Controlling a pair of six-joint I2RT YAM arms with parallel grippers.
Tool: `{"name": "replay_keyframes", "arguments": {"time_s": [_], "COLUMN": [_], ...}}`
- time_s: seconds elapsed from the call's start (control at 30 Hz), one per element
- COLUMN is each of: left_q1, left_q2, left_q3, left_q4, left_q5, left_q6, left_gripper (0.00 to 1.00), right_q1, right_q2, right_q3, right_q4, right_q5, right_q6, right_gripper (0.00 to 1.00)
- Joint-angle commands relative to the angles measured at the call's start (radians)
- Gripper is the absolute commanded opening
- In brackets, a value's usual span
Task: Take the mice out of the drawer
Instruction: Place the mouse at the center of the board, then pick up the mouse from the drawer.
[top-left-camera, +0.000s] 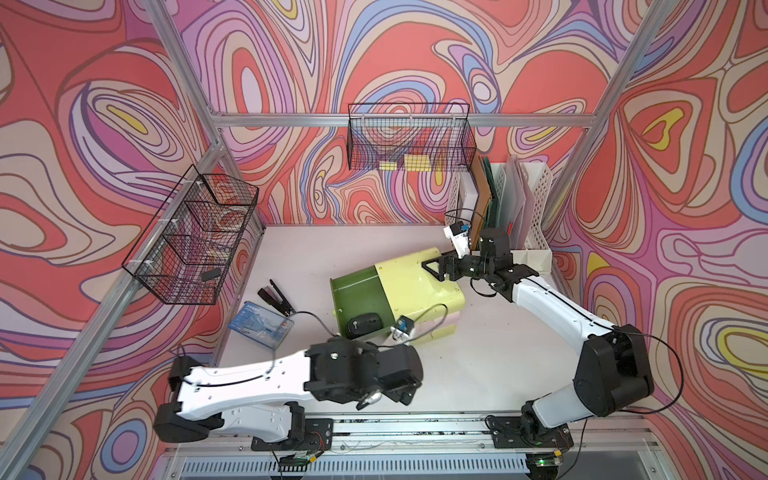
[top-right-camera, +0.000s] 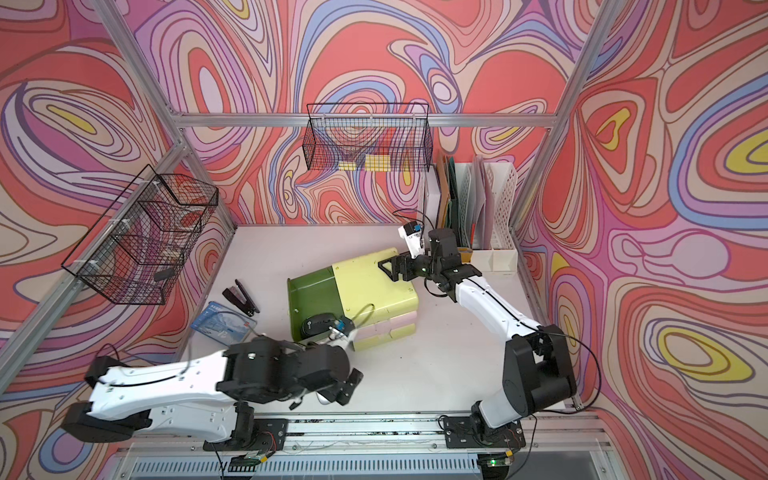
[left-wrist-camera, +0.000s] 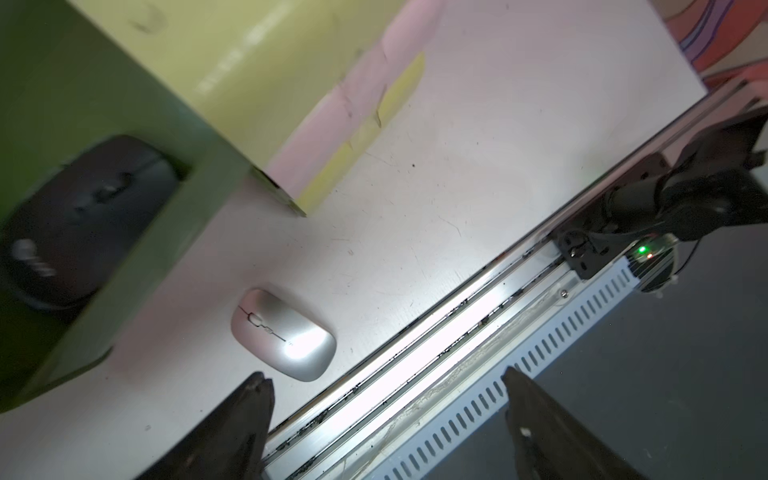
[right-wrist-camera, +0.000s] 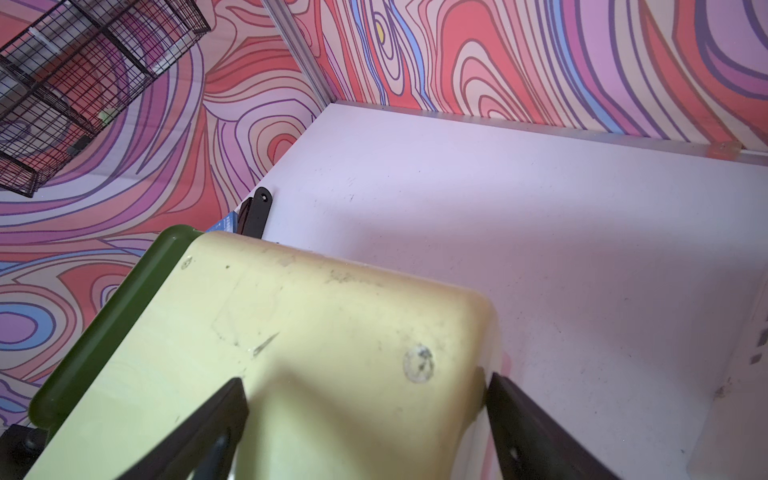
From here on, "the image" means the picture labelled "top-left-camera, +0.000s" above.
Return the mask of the green drawer cabinet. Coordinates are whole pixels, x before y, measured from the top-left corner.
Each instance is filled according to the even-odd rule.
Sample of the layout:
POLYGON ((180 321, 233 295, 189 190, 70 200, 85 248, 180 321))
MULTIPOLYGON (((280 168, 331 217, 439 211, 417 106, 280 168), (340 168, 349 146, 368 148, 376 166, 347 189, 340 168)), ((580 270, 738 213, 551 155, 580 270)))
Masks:
POLYGON ((387 299, 396 320, 407 316, 414 320, 415 328, 408 341, 396 341, 390 334, 371 341, 381 345, 408 343, 425 344, 456 333, 460 312, 466 299, 458 283, 438 281, 421 267, 423 260, 439 255, 436 248, 422 250, 374 266, 382 281, 387 299))

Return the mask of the green drawer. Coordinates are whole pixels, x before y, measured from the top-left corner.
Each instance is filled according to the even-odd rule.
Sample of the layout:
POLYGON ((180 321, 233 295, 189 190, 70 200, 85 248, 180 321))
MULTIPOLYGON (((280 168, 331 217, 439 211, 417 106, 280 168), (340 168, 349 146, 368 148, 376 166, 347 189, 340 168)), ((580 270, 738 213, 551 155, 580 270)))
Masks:
POLYGON ((372 340, 390 334, 390 328, 394 326, 395 318, 382 281, 374 266, 332 278, 330 288, 333 313, 339 333, 343 338, 349 339, 346 335, 346 324, 350 319, 370 312, 376 312, 380 315, 383 328, 356 339, 372 340))

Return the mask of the black computer mouse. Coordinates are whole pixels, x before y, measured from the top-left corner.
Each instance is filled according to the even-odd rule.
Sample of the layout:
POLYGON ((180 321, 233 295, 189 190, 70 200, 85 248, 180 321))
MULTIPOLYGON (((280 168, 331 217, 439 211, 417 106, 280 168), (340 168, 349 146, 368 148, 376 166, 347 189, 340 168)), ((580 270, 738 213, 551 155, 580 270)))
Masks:
POLYGON ((356 339, 383 328, 383 321, 376 312, 358 315, 350 319, 346 324, 346 335, 349 339, 356 339))

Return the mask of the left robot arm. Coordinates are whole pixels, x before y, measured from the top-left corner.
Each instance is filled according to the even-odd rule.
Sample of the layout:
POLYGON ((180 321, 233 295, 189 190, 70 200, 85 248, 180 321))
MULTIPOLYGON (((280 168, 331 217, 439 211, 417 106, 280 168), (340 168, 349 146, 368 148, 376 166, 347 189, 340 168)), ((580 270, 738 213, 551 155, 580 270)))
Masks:
POLYGON ((417 350, 332 337, 261 363, 207 367, 174 359, 168 402, 153 429, 166 443, 210 435, 246 435, 266 443, 296 442, 304 432, 302 402, 352 403, 359 410, 386 397, 409 405, 424 378, 417 350))

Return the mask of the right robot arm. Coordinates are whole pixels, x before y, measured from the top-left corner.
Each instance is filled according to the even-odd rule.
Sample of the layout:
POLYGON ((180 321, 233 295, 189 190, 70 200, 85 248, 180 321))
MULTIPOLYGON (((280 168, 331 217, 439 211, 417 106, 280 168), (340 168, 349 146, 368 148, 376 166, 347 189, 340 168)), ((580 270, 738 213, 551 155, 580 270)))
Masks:
POLYGON ((515 259, 501 230, 482 230, 476 255, 455 244, 452 251, 428 258, 421 266, 438 281, 485 281, 579 353, 571 383, 521 408, 520 436, 529 444, 543 442, 570 422, 609 416, 653 394, 643 334, 632 325, 603 320, 557 292, 537 270, 515 259))

